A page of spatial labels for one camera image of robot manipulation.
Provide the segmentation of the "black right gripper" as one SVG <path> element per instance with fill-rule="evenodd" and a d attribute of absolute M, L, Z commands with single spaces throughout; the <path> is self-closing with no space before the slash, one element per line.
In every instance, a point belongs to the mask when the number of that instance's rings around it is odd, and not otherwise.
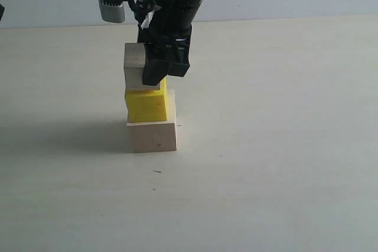
<path fill-rule="evenodd" d="M 190 68 L 191 0 L 137 0 L 138 42 L 147 43 L 142 83 L 156 86 L 166 76 L 184 77 Z"/>

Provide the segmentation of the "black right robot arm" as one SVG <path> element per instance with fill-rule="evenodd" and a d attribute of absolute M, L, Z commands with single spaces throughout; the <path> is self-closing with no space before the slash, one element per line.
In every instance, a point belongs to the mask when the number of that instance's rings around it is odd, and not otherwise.
<path fill-rule="evenodd" d="M 144 44 L 142 82 L 156 86 L 166 76 L 184 77 L 190 68 L 192 21 L 203 0 L 145 0 L 155 8 L 138 22 L 137 42 Z"/>

